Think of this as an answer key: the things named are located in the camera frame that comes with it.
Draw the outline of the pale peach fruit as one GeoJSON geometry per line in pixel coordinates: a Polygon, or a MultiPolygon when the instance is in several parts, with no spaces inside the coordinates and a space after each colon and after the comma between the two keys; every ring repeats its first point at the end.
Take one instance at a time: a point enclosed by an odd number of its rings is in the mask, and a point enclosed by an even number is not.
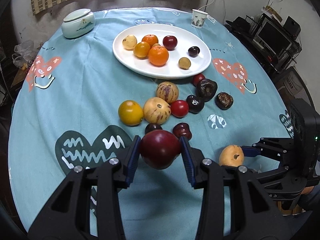
{"type": "Polygon", "coordinates": [[[229,145],[225,147],[219,156],[220,166],[238,167],[244,162],[244,153],[240,146],[229,145]]]}

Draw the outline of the dark cherry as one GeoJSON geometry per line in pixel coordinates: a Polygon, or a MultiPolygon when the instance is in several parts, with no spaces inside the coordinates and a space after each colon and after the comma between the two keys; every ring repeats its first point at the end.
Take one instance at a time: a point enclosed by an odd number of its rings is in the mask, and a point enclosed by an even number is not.
{"type": "Polygon", "coordinates": [[[188,104],[189,112],[193,114],[200,113],[204,108],[204,100],[199,96],[189,95],[185,101],[188,104]]]}
{"type": "Polygon", "coordinates": [[[186,137],[188,140],[191,140],[192,138],[190,127],[185,122],[180,122],[179,124],[176,124],[172,129],[172,132],[177,138],[186,137]]]}
{"type": "Polygon", "coordinates": [[[145,134],[155,131],[155,130],[162,130],[163,128],[161,127],[161,125],[156,124],[156,123],[149,123],[146,127],[145,127],[145,134]]]}
{"type": "Polygon", "coordinates": [[[190,57],[197,57],[200,53],[200,48],[197,46],[192,46],[188,49],[188,54],[190,57]]]}

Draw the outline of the dark red plum back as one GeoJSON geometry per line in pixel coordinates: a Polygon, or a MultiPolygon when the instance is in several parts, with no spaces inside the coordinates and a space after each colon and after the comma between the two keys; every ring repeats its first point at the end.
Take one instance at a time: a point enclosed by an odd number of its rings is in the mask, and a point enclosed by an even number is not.
{"type": "Polygon", "coordinates": [[[181,145],[175,135],[159,129],[144,135],[138,152],[150,167],[163,170],[169,167],[181,153],[181,145]]]}

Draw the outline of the yellow small citrus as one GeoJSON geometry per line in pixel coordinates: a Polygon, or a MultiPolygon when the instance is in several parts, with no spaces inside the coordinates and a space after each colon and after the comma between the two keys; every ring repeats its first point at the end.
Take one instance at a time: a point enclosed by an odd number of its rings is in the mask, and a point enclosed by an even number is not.
{"type": "Polygon", "coordinates": [[[118,108],[118,115],[121,122],[127,126],[137,126],[144,119],[142,107],[133,100],[122,102],[118,108]]]}

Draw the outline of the red cherry tomato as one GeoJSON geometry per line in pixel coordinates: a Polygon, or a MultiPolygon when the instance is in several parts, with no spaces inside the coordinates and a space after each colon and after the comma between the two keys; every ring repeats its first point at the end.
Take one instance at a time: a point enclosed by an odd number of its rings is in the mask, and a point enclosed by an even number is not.
{"type": "Polygon", "coordinates": [[[177,118],[185,117],[189,112],[189,106],[184,100],[176,100],[170,105],[171,113],[177,118]]]}

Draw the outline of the dark brown water chestnut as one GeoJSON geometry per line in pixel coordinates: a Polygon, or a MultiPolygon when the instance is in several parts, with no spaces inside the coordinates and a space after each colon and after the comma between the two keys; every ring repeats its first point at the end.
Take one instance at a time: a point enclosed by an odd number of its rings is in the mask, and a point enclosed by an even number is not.
{"type": "Polygon", "coordinates": [[[233,102],[234,102],[233,97],[226,92],[221,92],[217,94],[215,98],[215,103],[217,107],[219,107],[219,109],[221,110],[230,109],[233,105],[233,102]]]}

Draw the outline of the large dark mangosteen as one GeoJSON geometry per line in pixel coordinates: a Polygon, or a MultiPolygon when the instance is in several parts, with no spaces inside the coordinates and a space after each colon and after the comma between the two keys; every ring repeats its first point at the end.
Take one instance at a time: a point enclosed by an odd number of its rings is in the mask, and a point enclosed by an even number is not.
{"type": "Polygon", "coordinates": [[[212,100],[217,91],[217,83],[210,79],[202,79],[197,83],[196,95],[208,102],[212,100]]]}

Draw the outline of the small tan longan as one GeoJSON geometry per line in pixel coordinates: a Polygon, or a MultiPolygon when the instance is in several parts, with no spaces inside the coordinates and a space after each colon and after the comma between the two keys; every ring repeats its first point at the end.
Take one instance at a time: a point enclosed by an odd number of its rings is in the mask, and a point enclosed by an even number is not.
{"type": "Polygon", "coordinates": [[[187,69],[189,69],[191,67],[191,61],[187,57],[182,57],[178,61],[178,66],[181,69],[187,70],[187,69]]]}

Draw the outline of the orange mandarin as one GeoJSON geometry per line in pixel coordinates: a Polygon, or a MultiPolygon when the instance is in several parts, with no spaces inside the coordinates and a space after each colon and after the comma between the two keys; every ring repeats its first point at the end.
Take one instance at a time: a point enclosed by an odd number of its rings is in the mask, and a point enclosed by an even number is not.
{"type": "Polygon", "coordinates": [[[153,34],[148,34],[142,38],[142,42],[146,42],[152,47],[154,44],[158,44],[158,37],[153,34]]]}
{"type": "Polygon", "coordinates": [[[148,59],[152,65],[162,67],[169,59],[169,52],[163,46],[152,47],[149,50],[148,59]]]}

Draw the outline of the yellow orange citrus fruit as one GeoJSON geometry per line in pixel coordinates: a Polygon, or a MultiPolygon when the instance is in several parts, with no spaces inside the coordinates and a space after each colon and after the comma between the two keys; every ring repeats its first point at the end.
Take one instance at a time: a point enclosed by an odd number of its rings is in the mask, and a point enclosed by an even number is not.
{"type": "Polygon", "coordinates": [[[144,59],[148,56],[150,48],[151,47],[148,44],[148,42],[139,42],[135,45],[133,49],[133,54],[135,55],[135,57],[139,59],[144,59]]]}

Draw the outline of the large red plum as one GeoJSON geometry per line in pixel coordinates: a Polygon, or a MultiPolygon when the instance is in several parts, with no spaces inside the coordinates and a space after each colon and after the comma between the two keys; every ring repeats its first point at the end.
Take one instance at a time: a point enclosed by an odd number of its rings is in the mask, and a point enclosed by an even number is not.
{"type": "Polygon", "coordinates": [[[172,35],[165,36],[163,38],[163,46],[167,50],[174,50],[177,46],[177,38],[172,35]]]}

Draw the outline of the pale yellow round fruit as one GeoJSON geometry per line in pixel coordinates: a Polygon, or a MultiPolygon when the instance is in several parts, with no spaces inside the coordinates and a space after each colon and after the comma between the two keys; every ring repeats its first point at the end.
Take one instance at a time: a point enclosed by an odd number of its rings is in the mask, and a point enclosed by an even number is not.
{"type": "Polygon", "coordinates": [[[122,45],[126,50],[132,50],[137,44],[135,35],[127,35],[122,41],[122,45]]]}

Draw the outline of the light blue patterned tablecloth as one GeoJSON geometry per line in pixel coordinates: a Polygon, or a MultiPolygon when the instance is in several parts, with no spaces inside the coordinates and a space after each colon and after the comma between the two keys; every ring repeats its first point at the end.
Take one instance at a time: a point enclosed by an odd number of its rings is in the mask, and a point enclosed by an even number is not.
{"type": "Polygon", "coordinates": [[[218,160],[228,145],[251,145],[262,137],[287,137],[287,110],[263,68],[216,19],[191,26],[191,14],[162,9],[118,9],[96,13],[92,31],[74,40],[61,30],[42,46],[13,109],[9,136],[9,174],[23,226],[30,228],[50,195],[76,165],[95,167],[116,150],[143,136],[146,122],[124,125],[118,107],[125,100],[143,105],[158,80],[139,75],[115,57],[114,38],[134,25],[145,34],[156,24],[183,28],[210,49],[204,71],[220,92],[231,94],[223,111],[214,100],[199,114],[183,118],[191,146],[218,160]]]}

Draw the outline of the striped pepino melon front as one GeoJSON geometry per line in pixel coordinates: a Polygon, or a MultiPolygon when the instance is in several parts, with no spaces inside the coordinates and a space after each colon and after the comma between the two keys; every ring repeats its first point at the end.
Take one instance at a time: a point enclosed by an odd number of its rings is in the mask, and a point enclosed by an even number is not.
{"type": "Polygon", "coordinates": [[[153,97],[145,102],[143,114],[147,122],[162,125],[170,117],[171,108],[165,100],[153,97]]]}

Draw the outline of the striped pepino melon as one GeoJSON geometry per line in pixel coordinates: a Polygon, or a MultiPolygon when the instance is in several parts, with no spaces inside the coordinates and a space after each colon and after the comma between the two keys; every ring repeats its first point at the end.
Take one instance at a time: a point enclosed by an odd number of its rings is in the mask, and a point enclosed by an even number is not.
{"type": "Polygon", "coordinates": [[[143,114],[147,122],[162,125],[170,117],[171,108],[165,100],[153,97],[145,102],[143,114]]]}
{"type": "Polygon", "coordinates": [[[176,101],[179,96],[178,87],[169,81],[161,82],[156,88],[156,96],[163,99],[168,104],[176,101]]]}

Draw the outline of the striped pepino melon back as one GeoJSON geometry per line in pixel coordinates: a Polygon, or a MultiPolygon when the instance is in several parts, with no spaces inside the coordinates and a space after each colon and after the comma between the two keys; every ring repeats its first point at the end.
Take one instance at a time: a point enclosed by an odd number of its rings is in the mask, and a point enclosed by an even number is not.
{"type": "Polygon", "coordinates": [[[179,96],[178,87],[169,81],[161,82],[156,88],[156,96],[163,99],[168,104],[176,101],[179,96]]]}

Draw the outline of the small red tomato by plate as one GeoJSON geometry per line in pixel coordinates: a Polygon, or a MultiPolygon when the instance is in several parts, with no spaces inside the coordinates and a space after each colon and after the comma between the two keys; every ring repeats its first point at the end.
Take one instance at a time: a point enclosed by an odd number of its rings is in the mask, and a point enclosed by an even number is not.
{"type": "Polygon", "coordinates": [[[203,79],[205,79],[205,78],[206,78],[206,77],[205,77],[203,74],[197,74],[197,75],[193,76],[193,81],[192,81],[192,83],[193,83],[193,85],[196,87],[197,84],[198,84],[201,80],[203,80],[203,79]]]}

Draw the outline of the black monitor on shelf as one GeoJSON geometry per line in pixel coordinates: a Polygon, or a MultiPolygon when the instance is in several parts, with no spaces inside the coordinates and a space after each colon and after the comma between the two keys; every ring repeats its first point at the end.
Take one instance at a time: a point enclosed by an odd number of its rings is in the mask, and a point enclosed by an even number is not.
{"type": "Polygon", "coordinates": [[[290,39],[269,20],[264,21],[254,39],[276,55],[280,55],[292,46],[290,39]]]}

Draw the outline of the clear plastic bag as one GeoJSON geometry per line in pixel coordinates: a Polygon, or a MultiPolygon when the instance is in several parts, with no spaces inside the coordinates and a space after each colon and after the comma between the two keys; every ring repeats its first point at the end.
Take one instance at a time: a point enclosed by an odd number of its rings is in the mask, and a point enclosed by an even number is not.
{"type": "Polygon", "coordinates": [[[31,66],[37,54],[38,50],[34,47],[34,41],[26,40],[15,46],[12,55],[13,64],[17,68],[25,70],[31,66]]]}

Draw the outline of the printed paper cup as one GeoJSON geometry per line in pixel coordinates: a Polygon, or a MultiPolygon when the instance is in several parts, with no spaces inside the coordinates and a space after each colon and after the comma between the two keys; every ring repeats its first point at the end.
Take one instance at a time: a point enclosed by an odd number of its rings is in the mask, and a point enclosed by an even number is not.
{"type": "Polygon", "coordinates": [[[191,19],[191,26],[194,28],[202,28],[208,14],[204,11],[193,9],[192,12],[192,19],[191,19]]]}

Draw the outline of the celadon lidded ceramic jar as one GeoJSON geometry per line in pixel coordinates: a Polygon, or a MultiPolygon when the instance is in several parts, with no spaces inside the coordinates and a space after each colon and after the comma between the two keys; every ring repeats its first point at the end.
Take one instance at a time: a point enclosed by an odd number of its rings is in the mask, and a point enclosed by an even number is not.
{"type": "Polygon", "coordinates": [[[65,38],[77,38],[90,32],[95,27],[95,15],[91,9],[78,9],[68,14],[61,24],[65,38]]]}

